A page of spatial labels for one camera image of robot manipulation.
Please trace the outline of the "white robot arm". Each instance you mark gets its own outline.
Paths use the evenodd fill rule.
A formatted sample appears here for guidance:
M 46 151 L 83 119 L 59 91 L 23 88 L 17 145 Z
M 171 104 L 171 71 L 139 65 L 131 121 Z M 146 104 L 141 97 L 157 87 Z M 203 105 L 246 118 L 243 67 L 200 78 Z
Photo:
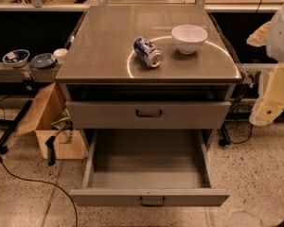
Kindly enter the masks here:
M 260 77 L 259 97 L 249 117 L 251 124 L 266 126 L 284 111 L 284 4 L 270 22 L 248 37 L 247 43 L 255 47 L 265 45 L 267 56 L 277 61 L 277 66 L 268 73 L 266 85 L 264 77 Z

